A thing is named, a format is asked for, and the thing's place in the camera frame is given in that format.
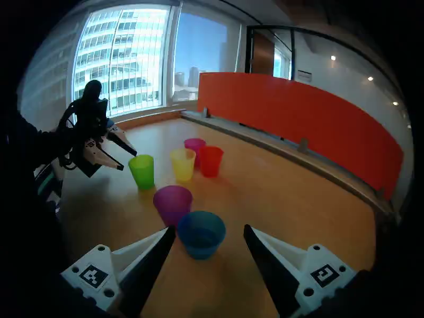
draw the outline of green cup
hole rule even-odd
[[[155,185],[153,177],[153,157],[139,155],[128,162],[129,169],[139,189],[147,190]]]

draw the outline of purple cup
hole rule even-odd
[[[153,204],[166,226],[177,226],[180,219],[190,212],[192,202],[191,192],[177,185],[161,188],[153,196]]]
[[[184,141],[184,147],[187,149],[191,149],[194,152],[196,152],[196,159],[195,159],[195,167],[200,167],[200,156],[199,156],[199,149],[203,146],[206,146],[206,141],[200,138],[192,138],[192,139],[186,139]]]

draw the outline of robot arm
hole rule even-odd
[[[61,276],[102,311],[139,317],[174,239],[172,226],[113,252],[97,245]]]
[[[356,275],[320,244],[305,251],[248,224],[244,239],[281,317],[312,313]]]
[[[123,165],[102,149],[101,144],[105,139],[116,143],[133,156],[137,155],[137,151],[125,137],[125,132],[111,119],[106,118],[108,101],[98,99],[99,87],[101,90],[101,84],[96,80],[88,82],[83,97],[69,105],[58,126],[58,131],[63,131],[68,118],[73,114],[77,115],[78,122],[74,128],[76,138],[72,151],[69,158],[60,156],[59,162],[68,170],[79,167],[88,177],[102,165],[123,170]]]

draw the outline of sky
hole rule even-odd
[[[190,68],[219,71],[221,43],[227,41],[227,27],[215,21],[181,13],[175,49],[175,72],[184,72],[187,84]]]

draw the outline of orange wall panel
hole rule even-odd
[[[262,74],[200,74],[198,110],[300,143],[390,199],[403,152],[374,118],[316,87]]]

